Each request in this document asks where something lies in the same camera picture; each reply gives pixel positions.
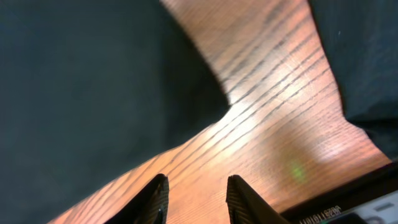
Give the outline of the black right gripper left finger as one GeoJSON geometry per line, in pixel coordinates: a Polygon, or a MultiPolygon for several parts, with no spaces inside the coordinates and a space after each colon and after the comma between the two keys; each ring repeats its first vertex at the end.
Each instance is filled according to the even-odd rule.
{"type": "Polygon", "coordinates": [[[117,214],[104,224],[166,224],[169,180],[157,174],[117,214]]]}

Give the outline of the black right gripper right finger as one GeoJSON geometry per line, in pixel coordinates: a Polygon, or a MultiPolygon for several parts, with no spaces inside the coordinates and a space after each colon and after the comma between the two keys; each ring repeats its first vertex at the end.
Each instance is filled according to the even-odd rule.
{"type": "Polygon", "coordinates": [[[228,177],[230,224],[289,224],[239,175],[228,177]]]}

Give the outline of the black t-shirt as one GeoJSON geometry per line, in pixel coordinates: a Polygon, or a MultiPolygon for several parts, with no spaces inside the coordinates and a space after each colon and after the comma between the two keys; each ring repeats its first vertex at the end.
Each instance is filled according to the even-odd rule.
{"type": "Polygon", "coordinates": [[[1,222],[47,223],[229,103],[159,1],[1,1],[1,222]]]}

